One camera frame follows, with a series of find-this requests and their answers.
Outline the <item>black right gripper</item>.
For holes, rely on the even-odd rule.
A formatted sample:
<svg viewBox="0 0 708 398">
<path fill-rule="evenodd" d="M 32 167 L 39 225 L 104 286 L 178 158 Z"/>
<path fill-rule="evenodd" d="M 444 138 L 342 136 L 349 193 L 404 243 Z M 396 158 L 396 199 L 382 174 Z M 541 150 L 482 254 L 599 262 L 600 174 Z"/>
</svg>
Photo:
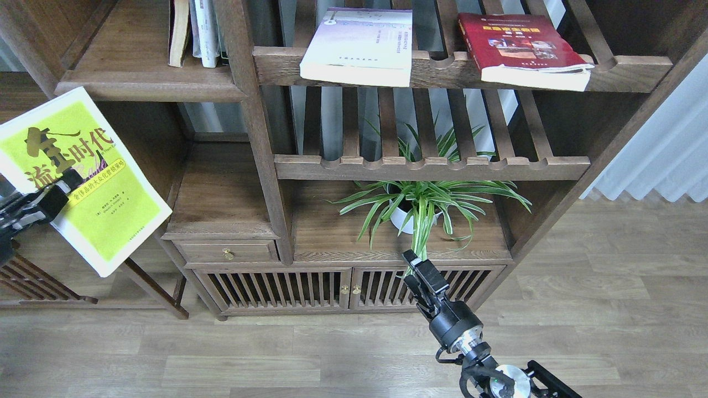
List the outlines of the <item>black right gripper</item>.
<svg viewBox="0 0 708 398">
<path fill-rule="evenodd" d="M 483 343 L 483 323 L 463 301 L 446 295 L 448 282 L 430 260 L 421 260 L 412 250 L 403 252 L 410 274 L 404 282 L 415 298 L 415 305 L 428 322 L 428 328 L 448 353 L 468 354 Z"/>
</svg>

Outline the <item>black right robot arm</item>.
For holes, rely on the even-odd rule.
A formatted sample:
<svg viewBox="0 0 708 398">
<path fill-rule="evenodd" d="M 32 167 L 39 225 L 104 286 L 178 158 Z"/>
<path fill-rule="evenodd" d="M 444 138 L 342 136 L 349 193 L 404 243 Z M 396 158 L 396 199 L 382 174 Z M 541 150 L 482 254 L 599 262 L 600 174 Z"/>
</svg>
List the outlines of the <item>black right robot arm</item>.
<svg viewBox="0 0 708 398">
<path fill-rule="evenodd" d="M 579 397 L 535 360 L 526 369 L 499 365 L 482 338 L 483 323 L 465 302 L 448 298 L 449 284 L 432 262 L 421 260 L 412 250 L 402 257 L 412 272 L 404 282 L 440 343 L 436 360 L 462 366 L 459 386 L 463 396 L 472 396 L 471 382 L 480 397 Z"/>
</svg>

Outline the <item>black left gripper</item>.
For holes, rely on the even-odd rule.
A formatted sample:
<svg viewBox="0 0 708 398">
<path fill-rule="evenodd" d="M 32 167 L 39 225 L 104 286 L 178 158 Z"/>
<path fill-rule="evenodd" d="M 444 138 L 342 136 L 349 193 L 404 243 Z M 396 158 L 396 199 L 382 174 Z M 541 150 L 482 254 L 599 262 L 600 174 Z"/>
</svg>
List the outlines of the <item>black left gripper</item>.
<svg viewBox="0 0 708 398">
<path fill-rule="evenodd" d="M 55 183 L 27 195 L 13 193 L 2 199 L 1 265 L 14 255 L 11 239 L 33 224 L 46 224 L 58 215 L 69 200 L 70 192 L 84 180 L 76 169 L 68 169 Z"/>
</svg>

